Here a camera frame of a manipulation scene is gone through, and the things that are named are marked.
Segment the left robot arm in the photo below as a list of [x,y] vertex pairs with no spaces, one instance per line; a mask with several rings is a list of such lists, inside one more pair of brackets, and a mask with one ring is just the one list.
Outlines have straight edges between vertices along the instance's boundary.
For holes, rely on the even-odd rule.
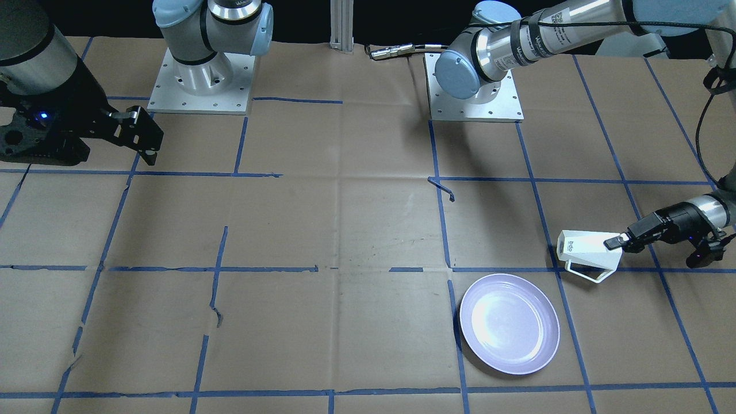
[[[720,32],[734,40],[733,26],[716,22],[731,7],[729,1],[567,1],[517,17],[497,11],[500,2],[483,2],[469,26],[439,55],[435,77],[443,91],[470,99],[482,86],[499,83],[507,73],[582,45],[621,32],[634,35],[678,36],[697,29]],[[691,268],[721,260],[733,235],[734,185],[716,181],[704,196],[656,210],[628,226],[623,233],[565,232],[560,254],[576,247],[592,247],[604,254],[641,252],[654,242],[689,242]]]

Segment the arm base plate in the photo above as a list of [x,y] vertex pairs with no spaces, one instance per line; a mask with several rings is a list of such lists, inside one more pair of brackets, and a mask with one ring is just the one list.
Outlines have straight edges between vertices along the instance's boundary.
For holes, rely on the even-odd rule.
[[479,78],[455,52],[425,54],[430,118],[434,121],[521,122],[525,116],[510,71],[499,82]]
[[255,56],[218,53],[207,63],[187,66],[166,50],[147,109],[155,113],[245,116],[257,62]]

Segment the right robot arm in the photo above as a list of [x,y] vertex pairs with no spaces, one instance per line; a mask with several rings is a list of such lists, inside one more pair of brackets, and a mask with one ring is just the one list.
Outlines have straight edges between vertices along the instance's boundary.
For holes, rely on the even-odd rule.
[[[227,54],[265,55],[273,8],[261,1],[155,1],[155,22],[174,61],[179,89],[224,91],[234,71]],[[2,2],[2,161],[73,167],[85,139],[127,147],[154,165],[164,133],[140,106],[116,110],[99,82],[37,1]]]

